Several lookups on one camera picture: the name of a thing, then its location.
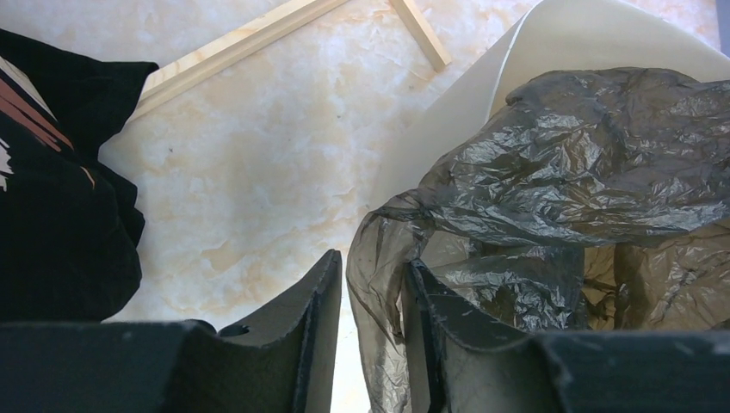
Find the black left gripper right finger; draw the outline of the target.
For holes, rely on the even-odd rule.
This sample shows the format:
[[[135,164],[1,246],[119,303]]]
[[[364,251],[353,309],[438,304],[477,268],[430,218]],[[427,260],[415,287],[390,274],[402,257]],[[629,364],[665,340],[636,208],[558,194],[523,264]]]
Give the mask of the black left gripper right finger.
[[[419,261],[402,293],[416,412],[726,412],[729,334],[526,334],[442,284]]]

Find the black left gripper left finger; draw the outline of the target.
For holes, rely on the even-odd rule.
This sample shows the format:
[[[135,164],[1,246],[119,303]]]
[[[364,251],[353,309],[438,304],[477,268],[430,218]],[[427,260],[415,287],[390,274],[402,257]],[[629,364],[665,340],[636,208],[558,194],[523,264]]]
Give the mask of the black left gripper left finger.
[[[234,324],[5,324],[4,412],[327,412],[342,298],[329,250]]]

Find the dark translucent trash bag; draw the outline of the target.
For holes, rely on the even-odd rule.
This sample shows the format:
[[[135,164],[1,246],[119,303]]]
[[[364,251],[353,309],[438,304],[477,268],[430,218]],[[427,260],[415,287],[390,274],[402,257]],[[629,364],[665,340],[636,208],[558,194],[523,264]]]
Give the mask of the dark translucent trash bag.
[[[654,246],[729,215],[729,83],[551,71],[511,91],[414,189],[370,212],[347,286],[374,412],[410,412],[405,265],[444,268],[522,331],[584,328],[590,247]]]

